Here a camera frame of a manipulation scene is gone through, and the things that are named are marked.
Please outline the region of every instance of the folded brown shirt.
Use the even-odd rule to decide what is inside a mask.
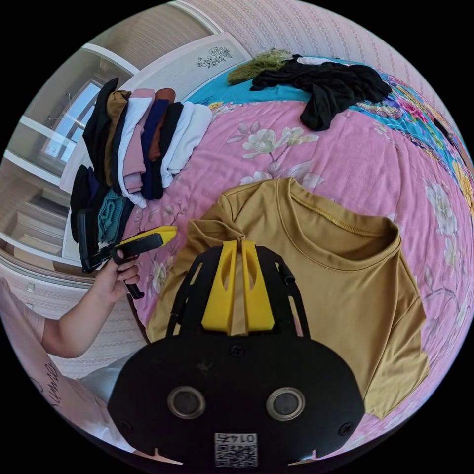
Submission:
[[[160,89],[155,94],[155,100],[166,99],[169,101],[170,104],[174,102],[175,98],[176,98],[176,92],[173,89],[169,89],[169,88]],[[152,163],[153,161],[157,160],[159,156],[161,155],[161,151],[159,149],[159,137],[161,134],[161,128],[163,127],[165,117],[166,117],[166,112],[163,114],[163,117],[161,117],[161,120],[159,121],[157,125],[157,129],[155,130],[155,133],[153,134],[152,144],[150,145],[150,151],[148,153],[148,158],[150,159]]]
[[[107,100],[107,115],[110,118],[109,136],[105,145],[104,171],[105,180],[108,186],[112,186],[112,172],[110,160],[112,157],[112,140],[114,139],[117,123],[125,105],[128,102],[131,92],[129,90],[116,90],[109,95]]]

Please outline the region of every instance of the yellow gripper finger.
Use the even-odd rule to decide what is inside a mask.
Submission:
[[[242,242],[242,270],[247,332],[271,331],[275,325],[272,308],[255,243],[248,240]]]
[[[232,329],[236,283],[237,241],[224,242],[216,276],[212,284],[201,325],[207,331],[225,332]]]

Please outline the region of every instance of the black handle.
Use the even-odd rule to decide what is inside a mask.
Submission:
[[[110,250],[110,254],[111,254],[114,262],[117,265],[121,265],[122,263],[128,262],[128,261],[133,260],[135,258],[135,256],[132,256],[130,258],[120,258],[117,251],[118,251],[117,247],[112,247],[111,250]],[[127,287],[128,292],[130,293],[131,297],[134,300],[140,300],[141,298],[143,298],[145,296],[145,293],[141,292],[138,289],[137,285],[135,285],[135,284],[134,285],[127,285],[127,284],[125,284],[125,286]]]
[[[138,289],[137,285],[127,285],[127,284],[125,284],[125,286],[127,287],[128,292],[130,293],[131,297],[134,300],[140,300],[145,296],[145,293],[140,291]]]

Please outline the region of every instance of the folded white shirt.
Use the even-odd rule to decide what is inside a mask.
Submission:
[[[193,153],[194,148],[197,147],[199,143],[201,143],[201,140],[206,133],[211,121],[212,111],[209,109],[209,107],[201,104],[194,105],[191,122],[184,132],[183,137],[179,141],[168,165],[168,171],[172,175],[178,174],[185,167],[186,163],[191,157],[191,154]]]
[[[192,102],[185,102],[183,104],[183,110],[181,111],[181,115],[179,116],[179,120],[176,125],[176,130],[173,133],[173,138],[171,138],[168,150],[164,154],[163,161],[161,162],[161,184],[164,188],[167,188],[171,184],[171,181],[173,181],[173,176],[169,171],[169,164],[171,163],[171,159],[173,158],[178,143],[183,138],[184,132],[186,131],[191,122],[194,107],[195,105]]]

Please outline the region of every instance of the black garment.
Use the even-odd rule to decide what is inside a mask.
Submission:
[[[122,195],[122,189],[119,183],[119,146],[122,139],[123,126],[125,124],[125,116],[127,115],[128,102],[125,104],[125,107],[120,114],[120,118],[117,122],[117,127],[115,128],[115,135],[112,139],[112,153],[110,157],[110,172],[112,178],[112,189],[114,190],[117,196]]]
[[[158,157],[158,159],[151,163],[153,199],[161,199],[163,197],[163,185],[161,183],[161,163],[166,152],[168,151],[182,111],[183,104],[181,102],[169,104],[168,108],[166,109],[163,127],[161,128],[161,134],[159,136],[159,150],[161,151],[161,155]]]
[[[90,200],[89,177],[87,168],[82,164],[74,178],[73,190],[71,192],[71,234],[74,242],[78,238],[78,212],[87,208]]]
[[[444,125],[437,119],[435,118],[433,123],[436,125],[437,129],[444,135],[444,137],[446,138],[446,140],[454,146],[454,142],[453,142],[453,137],[452,135],[446,130],[446,128],[444,128]]]
[[[102,87],[97,95],[94,110],[87,122],[82,137],[89,152],[90,160],[94,166],[94,175],[99,183],[106,185],[104,159],[105,145],[109,137],[110,117],[107,114],[107,100],[115,91],[119,79],[110,80]]]
[[[135,205],[130,199],[128,199],[127,197],[123,197],[122,199],[124,199],[123,211],[122,215],[120,216],[120,222],[118,224],[117,238],[114,242],[115,244],[118,244],[122,241],[123,233],[125,232],[125,226],[127,225],[128,218],[130,217],[130,214],[135,208]]]
[[[263,71],[250,90],[262,90],[277,84],[292,85],[309,92],[311,97],[300,116],[311,130],[327,130],[337,113],[357,102],[380,102],[391,93],[378,72],[368,66],[340,63],[300,64],[294,55],[278,71]]]

